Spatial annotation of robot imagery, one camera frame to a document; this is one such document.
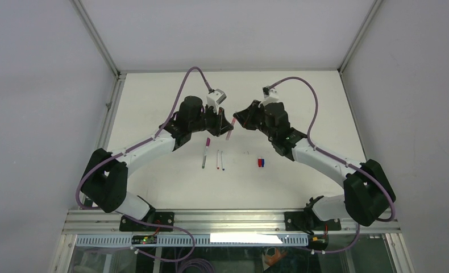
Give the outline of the grey pen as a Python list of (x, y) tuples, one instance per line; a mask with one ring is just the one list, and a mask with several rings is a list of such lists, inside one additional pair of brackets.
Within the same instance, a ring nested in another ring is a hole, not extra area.
[(202, 158), (202, 165), (201, 165), (202, 169), (205, 169), (205, 167), (206, 167), (208, 150), (209, 150), (209, 147), (206, 147), (206, 143), (205, 143), (205, 148), (203, 151), (203, 158)]

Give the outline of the pink pen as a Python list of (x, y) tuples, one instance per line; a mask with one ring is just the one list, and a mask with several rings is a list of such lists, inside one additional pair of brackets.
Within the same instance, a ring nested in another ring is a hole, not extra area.
[(229, 131), (227, 132), (227, 135), (226, 135), (226, 140), (230, 139), (232, 131), (234, 129), (235, 122), (236, 122), (236, 118), (233, 118), (231, 121), (231, 128), (229, 129)]

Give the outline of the blue white pen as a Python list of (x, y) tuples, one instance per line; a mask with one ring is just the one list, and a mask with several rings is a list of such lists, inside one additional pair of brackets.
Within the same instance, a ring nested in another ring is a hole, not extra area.
[(224, 164), (224, 152), (220, 152), (220, 163), (221, 163), (221, 170), (225, 170), (225, 164)]

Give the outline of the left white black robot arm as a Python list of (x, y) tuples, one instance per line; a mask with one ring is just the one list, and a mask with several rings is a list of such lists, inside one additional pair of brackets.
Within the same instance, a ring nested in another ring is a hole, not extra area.
[(147, 139), (114, 152), (95, 150), (78, 192), (106, 213), (118, 212), (132, 217), (132, 223), (139, 230), (151, 229), (155, 223), (155, 208), (128, 191), (128, 178), (145, 164), (182, 147), (193, 133), (208, 131), (219, 137), (231, 131), (234, 127), (221, 107), (226, 98), (219, 89), (209, 93), (205, 102), (199, 97), (187, 96), (170, 119)]

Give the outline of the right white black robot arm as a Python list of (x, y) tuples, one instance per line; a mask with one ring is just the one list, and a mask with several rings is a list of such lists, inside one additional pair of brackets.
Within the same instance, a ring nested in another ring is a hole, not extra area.
[(308, 229), (319, 230), (326, 221), (342, 217), (351, 217), (361, 226), (371, 226), (382, 221), (381, 215), (395, 202), (396, 196), (377, 161), (342, 159), (311, 144), (307, 134), (291, 127), (283, 103), (263, 105), (254, 100), (233, 116), (242, 128), (263, 133), (280, 156), (311, 167), (342, 187), (342, 194), (308, 201), (304, 207)]

